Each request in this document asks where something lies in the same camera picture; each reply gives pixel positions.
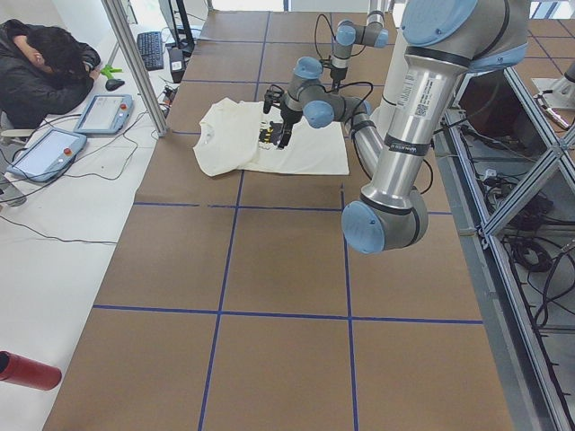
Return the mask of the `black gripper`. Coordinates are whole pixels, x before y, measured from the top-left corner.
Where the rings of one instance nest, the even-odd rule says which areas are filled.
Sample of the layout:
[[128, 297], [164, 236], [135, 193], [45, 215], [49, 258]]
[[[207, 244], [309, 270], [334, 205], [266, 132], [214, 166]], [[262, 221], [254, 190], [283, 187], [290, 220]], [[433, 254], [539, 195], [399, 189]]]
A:
[[289, 143], [293, 126], [302, 118], [302, 111], [292, 110], [291, 108], [284, 106], [280, 109], [280, 116], [282, 117], [282, 135], [278, 142], [278, 149], [284, 149]]
[[331, 69], [331, 78], [332, 78], [332, 92], [338, 93], [341, 88], [341, 82], [346, 78], [348, 73], [347, 67], [335, 67], [332, 66]]

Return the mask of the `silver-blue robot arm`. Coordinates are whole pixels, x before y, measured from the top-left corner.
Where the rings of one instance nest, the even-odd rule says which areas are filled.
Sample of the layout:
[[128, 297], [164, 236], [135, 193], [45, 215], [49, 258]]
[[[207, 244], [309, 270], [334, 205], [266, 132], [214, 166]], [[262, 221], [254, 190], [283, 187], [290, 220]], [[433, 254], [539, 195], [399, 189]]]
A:
[[383, 48], [387, 45], [389, 34], [385, 28], [385, 14], [391, 12], [393, 6], [394, 1], [370, 1], [365, 25], [350, 20], [338, 24], [329, 63], [333, 91], [337, 92], [346, 78], [355, 45], [371, 48]]
[[268, 91], [266, 108], [283, 120], [279, 146], [293, 126], [344, 125], [369, 182], [342, 212], [347, 243], [371, 254], [413, 245], [428, 212], [415, 180], [454, 89], [467, 73], [519, 63], [526, 54], [527, 1], [410, 1], [406, 4], [380, 106], [326, 89], [324, 63], [297, 60], [286, 91]]

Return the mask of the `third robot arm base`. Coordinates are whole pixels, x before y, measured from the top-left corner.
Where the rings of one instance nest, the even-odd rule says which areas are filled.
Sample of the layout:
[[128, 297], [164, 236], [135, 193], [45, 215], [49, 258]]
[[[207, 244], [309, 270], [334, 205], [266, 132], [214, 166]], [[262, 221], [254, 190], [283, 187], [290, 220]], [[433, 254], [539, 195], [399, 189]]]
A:
[[574, 111], [574, 63], [563, 73], [561, 78], [533, 78], [538, 93], [535, 102], [544, 115], [562, 130], [569, 130], [568, 122], [558, 110]]

